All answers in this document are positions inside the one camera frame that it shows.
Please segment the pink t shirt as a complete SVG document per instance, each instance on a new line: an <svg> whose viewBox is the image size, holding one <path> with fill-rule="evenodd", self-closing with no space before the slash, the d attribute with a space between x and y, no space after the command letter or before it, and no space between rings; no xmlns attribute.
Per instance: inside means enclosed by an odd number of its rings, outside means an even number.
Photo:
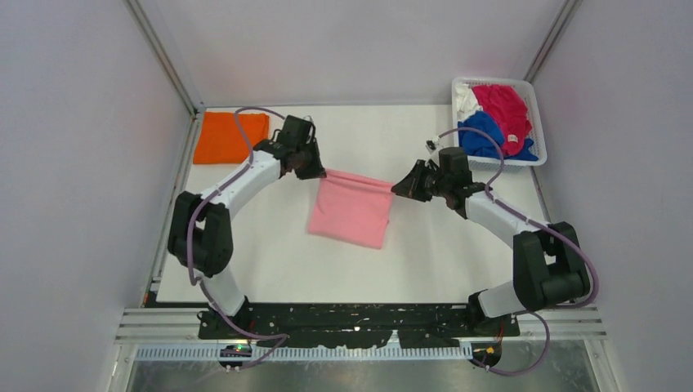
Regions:
<svg viewBox="0 0 693 392"><path fill-rule="evenodd" d="M319 183L307 232L361 247L383 247L392 183L328 169Z"/></svg>

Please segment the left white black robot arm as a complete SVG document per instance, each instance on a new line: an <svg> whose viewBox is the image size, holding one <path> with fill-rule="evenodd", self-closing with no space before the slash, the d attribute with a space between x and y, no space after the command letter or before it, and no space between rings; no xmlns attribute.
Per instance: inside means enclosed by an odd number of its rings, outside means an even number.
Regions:
<svg viewBox="0 0 693 392"><path fill-rule="evenodd" d="M168 233L168 252L187 268L212 309L219 327L232 338L250 328L248 300L230 269L234 252L231 222L267 186L293 173L299 180L324 178L311 117L287 116L269 139L251 146L246 159L219 183L200 194L177 196Z"/></svg>

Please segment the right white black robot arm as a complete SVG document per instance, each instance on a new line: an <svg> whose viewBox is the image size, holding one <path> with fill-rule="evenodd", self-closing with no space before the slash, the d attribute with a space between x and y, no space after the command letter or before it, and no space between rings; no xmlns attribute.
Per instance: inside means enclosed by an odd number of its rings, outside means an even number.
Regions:
<svg viewBox="0 0 693 392"><path fill-rule="evenodd" d="M540 223L511 207L488 184L473 179L463 149L448 147L437 154L436 160L419 159L392 186L392 193L424 203L443 198L447 208L487 229L512 250L511 279L468 297L466 320L472 332L487 335L499 325L499 317L592 294L588 263L572 225Z"/></svg>

